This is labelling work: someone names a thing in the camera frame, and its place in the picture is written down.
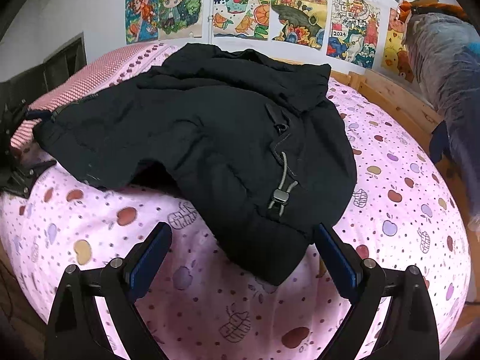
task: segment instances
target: apple print bedding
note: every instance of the apple print bedding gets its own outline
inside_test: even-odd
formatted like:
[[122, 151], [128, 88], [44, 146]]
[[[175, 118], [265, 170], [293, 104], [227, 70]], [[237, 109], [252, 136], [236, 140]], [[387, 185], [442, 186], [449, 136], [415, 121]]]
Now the apple print bedding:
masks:
[[[421, 269], [443, 344], [470, 282], [457, 206], [427, 155], [389, 115], [334, 79], [327, 97], [345, 122], [358, 171], [335, 230], [362, 258], [385, 268]], [[47, 158], [35, 147], [27, 155]], [[57, 164], [29, 200], [4, 193], [0, 207], [2, 244], [44, 321], [67, 265], [102, 267], [124, 257], [157, 222], [169, 223], [171, 250], [136, 307], [172, 360], [316, 359], [350, 306], [315, 246], [282, 285], [268, 285], [226, 258], [193, 205], [159, 191], [131, 186], [100, 192]], [[358, 358], [374, 347], [388, 303], [380, 305]], [[112, 349], [128, 358], [105, 302], [97, 304]]]

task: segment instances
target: drawstring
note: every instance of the drawstring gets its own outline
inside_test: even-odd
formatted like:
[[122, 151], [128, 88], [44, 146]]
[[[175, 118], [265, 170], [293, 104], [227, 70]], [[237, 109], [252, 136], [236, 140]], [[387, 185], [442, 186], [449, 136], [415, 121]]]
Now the drawstring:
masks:
[[283, 156], [283, 174], [282, 174], [282, 180], [280, 180], [280, 184], [278, 185], [278, 188], [273, 192], [273, 195], [272, 195], [272, 201], [270, 202], [270, 204], [268, 205], [268, 209], [272, 209], [272, 207], [274, 206], [275, 203], [279, 203], [280, 204], [280, 211], [278, 213], [278, 216], [282, 216], [283, 215], [283, 211], [285, 210], [285, 205], [287, 204], [287, 202], [289, 201], [289, 197], [290, 197], [290, 192], [292, 191], [292, 189], [294, 189], [297, 185], [298, 185], [298, 181], [293, 181], [289, 186], [288, 188], [286, 189], [286, 191], [283, 191], [282, 188], [283, 188], [283, 185], [285, 184], [285, 179], [287, 178], [287, 169], [288, 169], [288, 165], [287, 165], [287, 155], [282, 151], [282, 156]]

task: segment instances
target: wooden bed frame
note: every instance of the wooden bed frame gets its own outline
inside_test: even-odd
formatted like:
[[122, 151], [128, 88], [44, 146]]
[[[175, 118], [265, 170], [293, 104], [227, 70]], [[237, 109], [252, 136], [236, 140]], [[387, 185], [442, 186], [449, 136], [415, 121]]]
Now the wooden bed frame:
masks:
[[[331, 76], [339, 83], [348, 85], [358, 91], [369, 102], [378, 105], [402, 125], [424, 152], [429, 152], [431, 133], [443, 119], [422, 100], [387, 77], [372, 70], [367, 69], [364, 75], [354, 72], [343, 74], [332, 71]], [[458, 167], [445, 157], [436, 164], [436, 167], [457, 202], [462, 216], [469, 240], [472, 274], [475, 276], [477, 297], [480, 298], [480, 242], [477, 235], [468, 230], [467, 227], [470, 214], [465, 185], [460, 178]], [[468, 325], [476, 318], [480, 318], [480, 306], [465, 305], [457, 329]]]

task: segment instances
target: stitching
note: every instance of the stitching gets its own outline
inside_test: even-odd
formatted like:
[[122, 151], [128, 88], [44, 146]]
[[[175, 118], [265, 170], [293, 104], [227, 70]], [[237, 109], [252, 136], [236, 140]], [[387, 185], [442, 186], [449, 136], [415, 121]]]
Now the stitching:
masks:
[[[275, 157], [277, 157], [277, 159], [280, 160], [280, 161], [282, 161], [282, 159], [280, 158], [280, 156], [279, 156], [278, 153], [277, 153], [277, 146], [278, 146], [279, 144], [281, 144], [285, 139], [287, 139], [287, 138], [290, 136], [290, 134], [291, 134], [291, 133], [288, 133], [287, 136], [286, 136], [284, 139], [282, 139], [281, 141], [277, 142], [277, 144], [276, 144], [276, 145], [274, 146], [274, 148], [273, 148], [273, 149], [274, 149], [274, 152], [275, 152]], [[290, 171], [291, 174], [293, 174], [295, 177], [297, 177], [297, 175], [294, 173], [294, 171], [292, 171], [292, 170], [290, 169], [289, 166], [286, 166], [286, 168]]]

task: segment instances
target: black garment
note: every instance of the black garment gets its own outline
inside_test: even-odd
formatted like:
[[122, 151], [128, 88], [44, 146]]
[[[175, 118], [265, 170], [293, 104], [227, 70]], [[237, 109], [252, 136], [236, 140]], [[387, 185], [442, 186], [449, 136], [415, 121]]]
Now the black garment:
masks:
[[[316, 226], [339, 220], [356, 183], [344, 123], [325, 97], [329, 75], [327, 64], [188, 44], [163, 66], [58, 109], [34, 137], [95, 187], [123, 187], [160, 162], [227, 256], [279, 285]], [[281, 204], [269, 206], [282, 152], [280, 189], [292, 189], [279, 216]]]

